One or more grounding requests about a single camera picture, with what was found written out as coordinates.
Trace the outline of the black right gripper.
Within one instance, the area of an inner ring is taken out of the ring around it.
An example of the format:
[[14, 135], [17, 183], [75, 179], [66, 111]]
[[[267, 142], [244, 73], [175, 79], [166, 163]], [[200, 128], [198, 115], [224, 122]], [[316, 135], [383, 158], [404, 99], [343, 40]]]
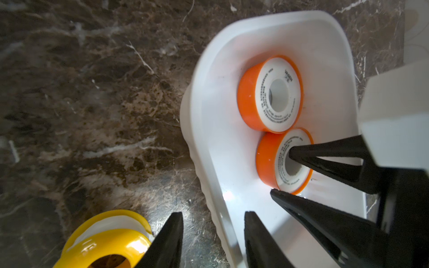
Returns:
[[378, 167], [361, 135], [294, 146], [289, 157], [367, 194], [379, 194], [376, 224], [276, 189], [273, 201], [296, 219], [341, 268], [429, 265], [429, 176]]

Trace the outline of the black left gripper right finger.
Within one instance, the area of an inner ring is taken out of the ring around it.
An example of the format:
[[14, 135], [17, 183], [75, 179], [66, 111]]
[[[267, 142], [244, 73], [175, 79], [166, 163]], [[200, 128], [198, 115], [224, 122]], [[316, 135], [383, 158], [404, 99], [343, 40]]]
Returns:
[[244, 235], [248, 267], [294, 267], [255, 212], [245, 212]]

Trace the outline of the white plastic storage box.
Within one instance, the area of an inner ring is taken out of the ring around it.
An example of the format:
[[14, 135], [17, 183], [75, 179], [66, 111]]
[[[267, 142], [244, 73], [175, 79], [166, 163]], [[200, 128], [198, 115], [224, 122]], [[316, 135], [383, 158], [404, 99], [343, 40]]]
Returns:
[[221, 30], [201, 55], [181, 104], [181, 130], [228, 262], [244, 268], [245, 212], [255, 212], [297, 268], [334, 268], [314, 237], [270, 196], [258, 177], [261, 132], [242, 120], [236, 92], [250, 67], [277, 54], [297, 65], [304, 105], [297, 122], [316, 144], [356, 136], [358, 97], [345, 32], [324, 11], [244, 19]]

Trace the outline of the orange white tape roll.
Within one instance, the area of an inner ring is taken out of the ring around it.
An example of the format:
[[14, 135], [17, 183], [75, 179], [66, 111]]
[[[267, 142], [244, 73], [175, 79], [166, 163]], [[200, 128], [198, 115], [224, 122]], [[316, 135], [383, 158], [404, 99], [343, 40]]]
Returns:
[[256, 168], [261, 181], [272, 188], [297, 195], [309, 183], [313, 170], [289, 156], [294, 146], [312, 145], [304, 128], [291, 128], [283, 134], [266, 132], [257, 148]]
[[296, 64], [276, 55], [248, 69], [241, 77], [237, 103], [243, 121], [252, 129], [282, 134], [298, 121], [304, 100]]

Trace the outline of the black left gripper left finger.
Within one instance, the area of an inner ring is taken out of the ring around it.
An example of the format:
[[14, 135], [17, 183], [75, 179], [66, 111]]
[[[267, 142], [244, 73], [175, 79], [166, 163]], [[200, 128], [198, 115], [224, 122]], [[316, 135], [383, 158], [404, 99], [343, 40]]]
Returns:
[[179, 268], [183, 230], [182, 212], [172, 213], [135, 268]]

